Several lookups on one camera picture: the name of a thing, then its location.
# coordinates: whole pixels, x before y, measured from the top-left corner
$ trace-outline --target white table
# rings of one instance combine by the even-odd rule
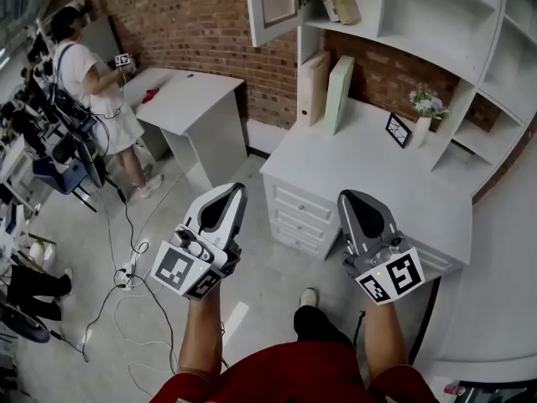
[[[193,71],[147,69],[125,86],[141,121],[162,130],[180,168],[203,190],[226,183],[246,159],[235,88],[242,80]],[[157,95],[141,104],[146,91]]]
[[[11,144],[11,147],[6,154],[6,156],[2,160],[2,164],[0,165],[0,184],[4,184],[15,196],[17,200],[19,200],[22,204],[24,204],[30,211],[33,213],[36,212],[35,207],[30,205],[24,196],[19,194],[14,188],[13,185],[17,185],[15,181],[11,181],[11,183],[8,182],[8,178],[13,174],[13,172],[18,168],[19,164],[22,160],[26,160],[25,166],[30,166],[33,162],[32,157],[29,156],[28,152],[26,151],[26,145],[24,144],[24,137],[22,135],[18,136],[17,140]],[[20,175],[19,179],[22,179],[24,174],[26,173],[26,170],[19,170],[18,175]]]
[[[469,264],[472,200],[423,166],[426,150],[401,149],[384,129],[388,116],[349,100],[334,136],[323,120],[293,126],[261,169],[273,236],[324,259],[340,229],[339,193],[363,191],[389,207],[432,279]]]

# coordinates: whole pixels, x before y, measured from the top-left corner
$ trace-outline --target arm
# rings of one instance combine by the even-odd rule
[[[215,377],[222,367],[220,284],[201,301],[190,301],[180,370],[195,370]]]
[[[377,306],[366,297],[365,347],[370,380],[397,364],[408,364],[394,304]]]
[[[84,76],[82,86],[88,94],[97,96],[105,91],[110,85],[116,84],[123,74],[119,69],[116,69],[104,76],[100,76],[95,65]]]

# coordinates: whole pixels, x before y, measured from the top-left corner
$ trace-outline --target cabinet door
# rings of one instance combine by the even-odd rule
[[[248,0],[253,46],[261,46],[300,25],[302,4],[302,0]]]

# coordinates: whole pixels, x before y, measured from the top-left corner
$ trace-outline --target vase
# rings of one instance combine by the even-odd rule
[[[412,142],[410,143],[413,148],[421,148],[424,145],[427,139],[427,133],[429,132],[429,127],[430,118],[418,119],[416,127],[412,132]]]

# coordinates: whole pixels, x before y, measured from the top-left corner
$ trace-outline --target red sleeve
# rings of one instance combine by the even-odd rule
[[[168,380],[150,403],[198,403],[205,401],[211,390],[209,378],[194,371],[181,371]]]
[[[438,403],[421,374],[408,365],[384,370],[369,387],[379,397],[390,397],[398,403]]]

